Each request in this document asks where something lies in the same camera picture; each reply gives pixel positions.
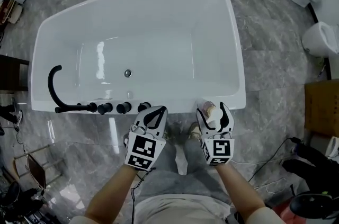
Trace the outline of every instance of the gray pants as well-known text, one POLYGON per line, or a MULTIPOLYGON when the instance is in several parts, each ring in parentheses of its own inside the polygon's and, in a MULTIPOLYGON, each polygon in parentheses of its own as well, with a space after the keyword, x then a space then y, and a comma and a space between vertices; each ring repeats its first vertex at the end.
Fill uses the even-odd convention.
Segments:
POLYGON ((214 179, 207 169, 207 165, 200 141, 188 139, 183 146, 188 162, 187 175, 178 174, 175 162, 176 149, 169 142, 156 160, 156 167, 142 182, 140 195, 136 203, 147 198, 163 194, 194 194, 210 196, 229 204, 229 197, 222 189, 219 182, 214 179))

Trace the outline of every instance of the floor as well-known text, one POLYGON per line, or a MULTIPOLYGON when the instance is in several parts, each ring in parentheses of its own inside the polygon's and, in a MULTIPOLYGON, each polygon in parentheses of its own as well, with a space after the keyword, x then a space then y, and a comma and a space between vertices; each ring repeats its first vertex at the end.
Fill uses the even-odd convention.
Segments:
MULTIPOLYGON (((41 22, 82 1, 85 0, 27 0, 20 21, 6 28, 0 54, 32 61, 41 22)), ((236 144, 233 164, 249 179, 258 167, 254 164, 269 159, 287 136, 303 136, 303 84, 318 80, 321 64, 301 46, 300 37, 314 23, 307 8, 290 0, 231 1, 243 50, 247 91, 246 108, 232 111, 236 144)), ((91 197, 123 163, 122 136, 134 116, 37 112, 31 110, 28 93, 16 93, 15 97, 24 112, 19 141, 26 149, 55 144, 47 154, 37 156, 40 160, 64 158, 59 167, 63 176, 48 187, 46 199, 59 220, 67 223, 73 216, 84 213, 91 197), (118 141, 111 137, 110 126, 114 123, 118 141)), ((10 95, 0 95, 1 105, 10 102, 10 95)), ((177 123, 183 132, 193 121, 194 114, 172 114, 168 118, 168 124, 177 123)), ((3 120, 1 123, 10 126, 3 120)), ((14 130, 6 129, 0 148, 5 166, 11 169, 13 156, 23 153, 14 130)), ((275 161, 251 181, 254 186, 264 185, 258 191, 265 200, 288 189, 291 183, 298 184, 299 178, 279 165, 281 159, 290 155, 291 148, 292 144, 286 142, 275 161)), ((20 182, 24 188, 35 186, 28 176, 20 182)), ((131 198, 127 197, 117 223, 128 222, 130 214, 131 198)))

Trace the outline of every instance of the bathtub drain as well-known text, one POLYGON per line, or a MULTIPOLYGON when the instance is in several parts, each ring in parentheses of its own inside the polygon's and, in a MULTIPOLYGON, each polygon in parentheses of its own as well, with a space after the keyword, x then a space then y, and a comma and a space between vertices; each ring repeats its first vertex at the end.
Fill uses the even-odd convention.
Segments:
POLYGON ((125 70, 124 72, 125 77, 129 78, 132 76, 132 71, 130 69, 125 70))

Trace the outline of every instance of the bathtub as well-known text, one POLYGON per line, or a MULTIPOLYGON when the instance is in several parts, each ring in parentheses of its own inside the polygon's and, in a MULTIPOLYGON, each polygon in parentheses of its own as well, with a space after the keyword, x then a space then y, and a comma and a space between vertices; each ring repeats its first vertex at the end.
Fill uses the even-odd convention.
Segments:
POLYGON ((245 107, 239 34, 230 0, 88 0, 41 24, 34 47, 32 108, 54 111, 47 86, 67 104, 142 102, 169 113, 195 100, 245 107))

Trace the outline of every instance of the faucet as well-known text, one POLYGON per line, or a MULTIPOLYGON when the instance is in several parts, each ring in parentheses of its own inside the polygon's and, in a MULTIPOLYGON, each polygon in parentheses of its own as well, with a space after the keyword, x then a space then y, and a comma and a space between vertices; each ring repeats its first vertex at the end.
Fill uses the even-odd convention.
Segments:
POLYGON ((91 112, 96 112, 96 104, 95 103, 90 103, 88 105, 81 105, 80 103, 78 103, 77 105, 68 105, 65 104, 64 102, 62 102, 59 97, 57 96, 57 94, 55 93, 54 90, 54 85, 53 85, 53 78, 54 78, 54 74, 57 71, 62 70, 62 66, 58 65, 55 66, 48 75, 48 90, 49 93, 51 94, 51 97, 53 99, 53 101, 59 106, 55 108, 55 112, 56 113, 64 113, 64 112, 68 112, 68 111, 91 111, 91 112))

